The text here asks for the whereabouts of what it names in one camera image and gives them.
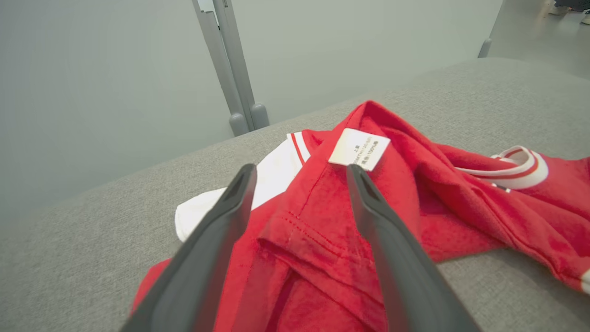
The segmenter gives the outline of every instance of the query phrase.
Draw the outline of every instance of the white shoe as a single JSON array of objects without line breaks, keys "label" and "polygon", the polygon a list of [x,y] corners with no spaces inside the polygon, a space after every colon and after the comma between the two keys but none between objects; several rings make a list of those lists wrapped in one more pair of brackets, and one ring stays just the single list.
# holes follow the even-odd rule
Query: white shoe
[{"label": "white shoe", "polygon": [[553,6],[551,6],[551,8],[549,9],[549,13],[551,15],[565,15],[568,12],[569,12],[568,6],[555,7],[555,2],[553,3]]}]

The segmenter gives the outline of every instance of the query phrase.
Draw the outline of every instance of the red stripe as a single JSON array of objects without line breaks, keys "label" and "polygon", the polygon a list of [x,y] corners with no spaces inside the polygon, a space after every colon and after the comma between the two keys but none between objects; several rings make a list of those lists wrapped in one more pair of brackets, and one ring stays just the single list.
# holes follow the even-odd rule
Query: red stripe
[{"label": "red stripe", "polygon": [[520,152],[520,151],[522,151],[522,149],[518,149],[518,150],[514,150],[514,151],[511,151],[511,152],[508,152],[508,153],[507,153],[507,154],[504,156],[504,158],[508,158],[509,156],[511,156],[511,155],[513,155],[513,154],[517,154],[517,153],[518,153],[518,152]]},{"label": "red stripe", "polygon": [[533,156],[533,158],[535,159],[535,163],[533,164],[533,167],[529,168],[528,170],[526,170],[524,172],[520,172],[520,173],[512,174],[512,175],[496,175],[496,176],[476,175],[476,177],[489,178],[489,179],[495,179],[495,180],[508,180],[508,179],[512,179],[512,178],[525,177],[525,176],[531,174],[532,172],[536,171],[537,168],[539,168],[539,160],[537,159],[537,157],[535,155],[533,155],[533,152],[531,150],[529,150],[529,152]]},{"label": "red stripe", "polygon": [[299,156],[299,161],[301,161],[301,166],[305,164],[303,157],[301,156],[301,151],[299,151],[299,146],[297,145],[297,141],[295,140],[295,134],[291,133],[291,140],[293,141],[293,145],[295,145],[295,151],[297,151],[297,155]]}]

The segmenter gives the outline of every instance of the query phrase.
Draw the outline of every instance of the white sleeve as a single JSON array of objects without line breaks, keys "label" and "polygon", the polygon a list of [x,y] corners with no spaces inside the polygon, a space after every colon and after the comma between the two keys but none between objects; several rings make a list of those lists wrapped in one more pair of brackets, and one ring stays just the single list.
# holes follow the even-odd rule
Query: white sleeve
[{"label": "white sleeve", "polygon": [[[256,166],[258,180],[254,191],[252,209],[256,209],[271,198],[284,192],[301,168],[302,164],[293,141],[290,139],[285,140]],[[181,241],[186,241],[205,214],[221,197],[224,190],[225,188],[207,191],[176,208],[174,224],[176,234]]]}]

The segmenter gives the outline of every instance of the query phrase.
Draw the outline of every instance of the care label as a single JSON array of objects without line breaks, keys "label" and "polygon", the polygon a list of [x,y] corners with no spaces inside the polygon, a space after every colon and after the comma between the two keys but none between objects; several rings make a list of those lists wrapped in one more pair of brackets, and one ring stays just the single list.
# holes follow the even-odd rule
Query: care label
[{"label": "care label", "polygon": [[345,128],[328,161],[344,166],[357,164],[365,171],[372,171],[389,142],[387,137]]}]

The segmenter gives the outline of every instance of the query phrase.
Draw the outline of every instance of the person's foot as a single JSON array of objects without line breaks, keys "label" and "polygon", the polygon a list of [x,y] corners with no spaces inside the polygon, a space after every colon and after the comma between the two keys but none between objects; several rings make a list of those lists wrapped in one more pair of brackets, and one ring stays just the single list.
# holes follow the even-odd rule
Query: person's foot
[{"label": "person's foot", "polygon": [[551,8],[549,9],[549,13],[551,15],[565,15],[567,14],[569,11],[569,7],[568,6],[551,6]]},{"label": "person's foot", "polygon": [[590,11],[586,12],[586,17],[580,23],[590,25]]}]

